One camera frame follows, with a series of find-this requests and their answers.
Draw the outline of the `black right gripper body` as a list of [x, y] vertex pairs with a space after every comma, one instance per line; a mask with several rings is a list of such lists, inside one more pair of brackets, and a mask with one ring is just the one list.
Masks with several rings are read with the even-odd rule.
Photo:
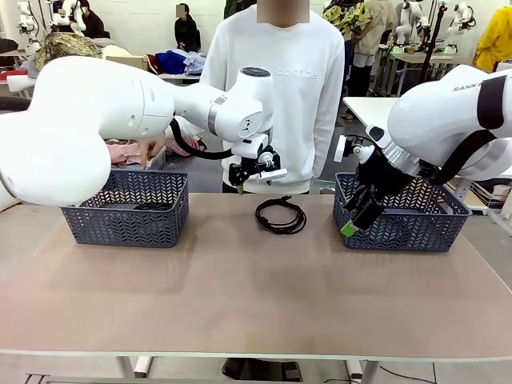
[[359, 148], [356, 179], [376, 194], [400, 194], [404, 190], [404, 173], [392, 166], [375, 146]]

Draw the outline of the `person's right hand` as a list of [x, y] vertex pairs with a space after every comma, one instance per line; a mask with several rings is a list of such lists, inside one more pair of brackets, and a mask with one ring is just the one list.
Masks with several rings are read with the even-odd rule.
[[147, 167], [147, 162], [156, 157], [161, 149], [165, 147], [165, 141], [165, 133], [161, 133], [152, 138], [137, 140], [138, 148], [140, 150], [140, 163], [143, 169]]

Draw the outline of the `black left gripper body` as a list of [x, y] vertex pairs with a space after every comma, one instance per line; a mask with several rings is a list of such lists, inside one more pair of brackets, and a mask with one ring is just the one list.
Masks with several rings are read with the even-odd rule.
[[241, 158], [239, 163], [229, 165], [228, 181], [232, 186], [243, 186], [253, 175], [259, 173], [258, 161], [253, 158]]

